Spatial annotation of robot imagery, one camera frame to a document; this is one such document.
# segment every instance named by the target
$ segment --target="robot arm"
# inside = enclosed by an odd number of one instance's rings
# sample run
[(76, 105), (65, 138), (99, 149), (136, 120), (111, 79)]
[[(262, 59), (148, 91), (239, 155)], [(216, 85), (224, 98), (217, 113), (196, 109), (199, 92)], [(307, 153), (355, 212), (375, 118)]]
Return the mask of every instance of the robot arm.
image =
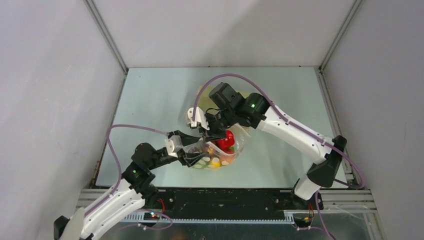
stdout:
[(202, 110), (197, 108), (195, 122), (193, 121), (193, 108), (187, 112), (187, 117), (190, 120), (189, 125), (192, 128), (200, 127), (200, 132), (206, 136), (207, 140), (224, 138), (225, 129), (238, 123), (245, 127), (270, 133), (311, 158), (312, 166), (293, 188), (293, 201), (302, 204), (303, 201), (309, 200), (321, 187), (329, 188), (333, 185), (342, 156), (330, 147), (323, 145), (317, 138), (331, 143), (341, 151), (346, 147), (347, 141), (345, 138), (337, 136), (331, 139), (319, 134), (276, 106), (276, 109), (287, 118), (287, 121), (282, 120), (262, 95), (251, 93), (247, 98), (244, 98), (227, 83), (221, 82), (216, 86), (209, 93), (209, 98), (219, 108), (219, 112), (215, 115), (203, 113)]
[[(307, 201), (321, 187), (332, 186), (342, 156), (314, 137), (319, 137), (327, 143), (332, 142), (333, 146), (341, 151), (346, 147), (345, 138), (337, 136), (330, 139), (323, 136), (276, 107), (288, 119), (283, 121), (262, 95), (251, 93), (244, 98), (227, 83), (220, 83), (209, 93), (209, 97), (219, 108), (217, 114), (204, 113), (197, 108), (196, 117), (193, 117), (193, 108), (187, 111), (187, 123), (191, 128), (199, 129), (204, 141), (225, 138), (226, 129), (238, 123), (277, 136), (307, 154), (313, 162), (312, 166), (297, 181), (290, 195), (292, 202), (299, 209), (305, 209)], [(300, 129), (307, 130), (314, 137)], [(83, 228), (77, 231), (77, 234), (80, 233), (79, 239), (97, 240), (131, 212), (143, 206), (151, 206), (156, 201), (158, 189), (151, 184), (155, 175), (150, 170), (175, 161), (179, 161), (183, 166), (193, 166), (209, 153), (186, 153), (183, 146), (194, 144), (199, 139), (200, 137), (189, 136), (177, 130), (168, 134), (166, 147), (159, 150), (149, 143), (138, 145), (131, 157), (132, 163), (122, 173), (117, 189), (112, 186), (85, 209)], [(54, 222), (55, 240), (62, 237), (70, 220), (72, 218), (61, 216)]]
[[(139, 144), (132, 155), (132, 163), (122, 173), (119, 185), (113, 185), (101, 197), (85, 208), (80, 240), (98, 240), (111, 227), (130, 213), (156, 202), (158, 189), (151, 184), (155, 175), (151, 170), (180, 161), (191, 167), (207, 152), (188, 153), (183, 146), (196, 143), (200, 138), (186, 135), (179, 130), (170, 132), (166, 147), (159, 150), (149, 143)], [(62, 237), (70, 219), (61, 216), (54, 222), (54, 239)]]

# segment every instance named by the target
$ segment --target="food item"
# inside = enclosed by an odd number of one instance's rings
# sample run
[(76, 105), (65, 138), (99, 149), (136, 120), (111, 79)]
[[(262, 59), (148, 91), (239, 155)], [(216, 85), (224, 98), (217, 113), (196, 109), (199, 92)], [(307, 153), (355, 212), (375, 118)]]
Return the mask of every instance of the food item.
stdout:
[(202, 158), (201, 160), (199, 160), (198, 162), (196, 162), (196, 164), (193, 167), (195, 169), (202, 169), (202, 168), (206, 167), (206, 162), (204, 160), (205, 160), (205, 158)]
[(234, 147), (230, 147), (227, 149), (223, 150), (226, 154), (230, 155), (230, 156), (226, 156), (226, 155), (222, 155), (221, 156), (221, 164), (223, 166), (226, 166), (230, 163), (232, 163), (234, 161), (234, 159), (236, 158), (236, 156), (234, 155)]
[(220, 162), (220, 159), (219, 158), (217, 158), (217, 157), (214, 157), (214, 158), (212, 158), (211, 160), (210, 160), (210, 162), (209, 162), (209, 166), (208, 167), (210, 167), (210, 168), (214, 168), (214, 167), (219, 167), (219, 166), (221, 166), (221, 162)]
[(225, 130), (225, 138), (219, 139), (215, 141), (214, 143), (218, 148), (221, 150), (228, 149), (229, 147), (233, 146), (234, 143), (236, 143), (236, 140), (234, 139), (234, 134), (230, 130)]

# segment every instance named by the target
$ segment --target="table surface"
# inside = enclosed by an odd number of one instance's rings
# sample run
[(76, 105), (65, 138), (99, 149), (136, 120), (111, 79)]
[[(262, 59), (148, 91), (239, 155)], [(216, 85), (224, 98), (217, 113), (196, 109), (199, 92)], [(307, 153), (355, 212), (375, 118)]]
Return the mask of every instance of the table surface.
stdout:
[[(133, 124), (165, 132), (181, 130), (195, 135), (184, 120), (196, 93), (212, 77), (223, 73), (243, 75), (257, 83), (283, 111), (315, 131), (332, 136), (318, 79), (313, 67), (182, 67), (130, 68), (113, 124)], [(236, 91), (255, 92), (241, 79), (221, 78)], [(281, 139), (259, 130), (249, 131), (244, 151), (230, 165), (219, 169), (194, 169), (177, 161), (152, 172), (157, 187), (180, 188), (292, 188), (311, 166), (305, 154)], [(156, 149), (165, 146), (165, 136), (131, 128), (115, 128), (110, 139), (121, 168), (131, 163), (134, 149), (150, 143)], [(346, 181), (340, 167), (336, 178)], [(118, 179), (118, 170), (106, 147), (96, 180), (97, 186), (109, 187)], [(334, 183), (332, 188), (346, 188)]]

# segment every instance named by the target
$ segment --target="transparent plastic bag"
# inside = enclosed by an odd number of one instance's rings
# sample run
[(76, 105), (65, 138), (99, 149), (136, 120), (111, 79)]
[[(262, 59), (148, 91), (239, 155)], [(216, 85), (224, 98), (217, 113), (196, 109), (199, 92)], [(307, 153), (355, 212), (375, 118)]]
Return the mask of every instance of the transparent plastic bag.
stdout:
[(235, 124), (228, 130), (234, 135), (234, 145), (231, 147), (234, 153), (228, 154), (212, 142), (198, 141), (190, 152), (208, 152), (209, 157), (199, 160), (193, 168), (195, 169), (217, 169), (230, 165), (242, 153), (247, 140), (251, 137), (243, 127)]

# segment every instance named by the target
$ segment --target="metal frame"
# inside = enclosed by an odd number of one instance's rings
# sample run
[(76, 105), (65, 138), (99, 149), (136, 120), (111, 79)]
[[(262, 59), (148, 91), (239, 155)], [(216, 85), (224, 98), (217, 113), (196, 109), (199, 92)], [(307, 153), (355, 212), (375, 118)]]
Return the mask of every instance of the metal frame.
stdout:
[(106, 41), (107, 46), (109, 46), (110, 51), (113, 54), (113, 57), (119, 64), (123, 74), (127, 74), (128, 67), (124, 62), (124, 59), (122, 58), (121, 53), (118, 50), (118, 47), (109, 32), (108, 28), (106, 27), (105, 21), (102, 18), (102, 15), (100, 14), (99, 10), (97, 9), (96, 4), (94, 3), (94, 0), (84, 0), (85, 5), (87, 6), (88, 11), (90, 12), (91, 16), (94, 19), (95, 24), (97, 25), (98, 29), (100, 30), (101, 35), (104, 37), (104, 40)]
[(321, 62), (321, 65), (319, 66), (319, 69), (321, 70), (321, 72), (326, 68), (327, 64), (329, 63), (331, 56), (333, 55), (335, 49), (339, 45), (340, 40), (342, 39), (343, 35), (345, 35), (346, 30), (348, 29), (348, 27), (351, 24), (355, 15), (358, 13), (358, 10), (360, 9), (363, 2), (364, 2), (364, 0), (355, 0), (353, 2), (352, 7), (350, 7), (350, 10), (347, 13), (346, 18), (344, 19), (343, 23), (341, 24), (340, 29), (338, 30), (337, 34), (335, 35), (335, 38), (330, 45), (330, 48), (328, 49), (327, 53), (325, 54), (324, 59)]
[[(79, 195), (76, 208), (85, 208), (104, 194), (107, 189), (84, 188)], [(280, 190), (281, 193), (290, 193), (291, 190)], [(377, 207), (370, 190), (321, 190), (324, 214), (376, 214)], [(286, 214), (306, 214), (308, 210), (284, 210)]]
[[(111, 33), (109, 32), (108, 28), (106, 27), (106, 24), (95, 4), (94, 0), (84, 0), (88, 11), (93, 17), (93, 20), (95, 21), (98, 29), (100, 30), (100, 33), (104, 37), (104, 40), (106, 41), (110, 51), (112, 52), (115, 60), (119, 64), (122, 72), (126, 75), (128, 72), (128, 67), (125, 64), (124, 59), (122, 58), (122, 55), (120, 54), (118, 47), (113, 40), (113, 37)], [(346, 18), (344, 19), (340, 29), (338, 30), (333, 42), (331, 43), (324, 59), (321, 62), (320, 66), (315, 67), (316, 77), (319, 83), (319, 87), (321, 89), (322, 96), (324, 98), (325, 107), (327, 110), (327, 114), (330, 119), (330, 123), (333, 129), (333, 133), (335, 135), (340, 135), (342, 130), (340, 128), (339, 119), (336, 114), (336, 110), (334, 107), (334, 104), (331, 100), (329, 90), (327, 87), (327, 84), (325, 82), (323, 71), (326, 68), (330, 58), (332, 57), (335, 49), (340, 43), (340, 40), (342, 39), (343, 35), (346, 33), (347, 28), (349, 27), (350, 23), (352, 22), (354, 16), (358, 13), (358, 10), (360, 9), (362, 3), (364, 0), (355, 0), (352, 4), (352, 7), (350, 8)], [(348, 181), (353, 181), (357, 178), (355, 178), (356, 173), (353, 171), (352, 167), (347, 161), (343, 162), (343, 169), (346, 174), (346, 178)], [(106, 189), (89, 189), (84, 188), (81, 190), (77, 207), (86, 207), (90, 203), (92, 203), (95, 199), (100, 197)], [(371, 194), (370, 190), (350, 190), (350, 189), (343, 189), (343, 190), (334, 190), (334, 189), (328, 189), (328, 190), (321, 190), (320, 191), (322, 195), (322, 201), (324, 205), (324, 210), (321, 212), (323, 214), (363, 214), (364, 221), (367, 223), (367, 230), (368, 234), (371, 240), (386, 240), (387, 237), (384, 233), (384, 230), (382, 228), (382, 223), (380, 220), (380, 217), (377, 212), (377, 207), (374, 203), (373, 196)], [(270, 221), (269, 223), (291, 223), (291, 217), (293, 217), (293, 214), (298, 213), (306, 213), (305, 210), (285, 210), (284, 213), (288, 217), (288, 221), (280, 222), (280, 221)], [(139, 213), (130, 214), (128, 217), (126, 217), (123, 222), (134, 222), (138, 221), (140, 216)], [(199, 223), (196, 220), (193, 219), (178, 219), (177, 222), (182, 223)], [(204, 223), (225, 223), (220, 222), (219, 220), (216, 220), (214, 222), (209, 221), (202, 221)], [(239, 223), (256, 223), (256, 222), (239, 222)]]

